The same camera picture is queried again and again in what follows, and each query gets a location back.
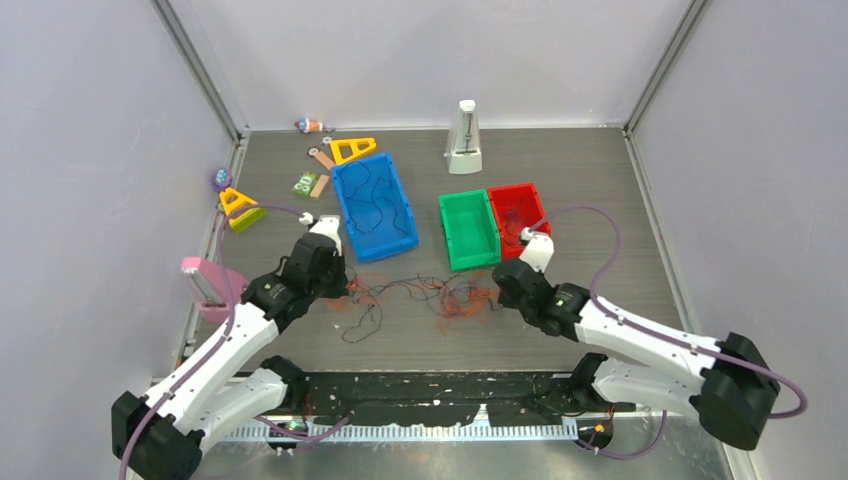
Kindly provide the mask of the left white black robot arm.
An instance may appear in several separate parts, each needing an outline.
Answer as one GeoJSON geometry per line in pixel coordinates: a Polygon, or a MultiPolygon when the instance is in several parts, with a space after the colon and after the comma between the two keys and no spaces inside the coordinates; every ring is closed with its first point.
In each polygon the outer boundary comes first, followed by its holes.
{"type": "Polygon", "coordinates": [[[112,448],[121,478],[134,472],[144,479],[188,479],[214,445],[250,419],[305,406],[307,374],[281,356],[266,359],[237,385],[225,385],[315,300],[346,295],[338,229],[338,217],[321,217],[279,270],[249,283],[194,355],[143,395],[126,391],[114,402],[112,448]]]}

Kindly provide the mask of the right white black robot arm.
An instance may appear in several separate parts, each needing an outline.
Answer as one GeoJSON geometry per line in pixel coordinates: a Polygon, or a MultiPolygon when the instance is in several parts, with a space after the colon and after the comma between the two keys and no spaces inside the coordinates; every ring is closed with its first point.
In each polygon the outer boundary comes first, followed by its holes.
{"type": "Polygon", "coordinates": [[[586,355],[571,397],[584,410],[634,403],[689,416],[717,440],[751,451],[760,441],[780,392],[755,343],[731,332],[724,340],[688,334],[591,298],[588,289],[552,285],[526,262],[511,258],[492,274],[498,301],[543,333],[606,348],[633,364],[586,355]]]}

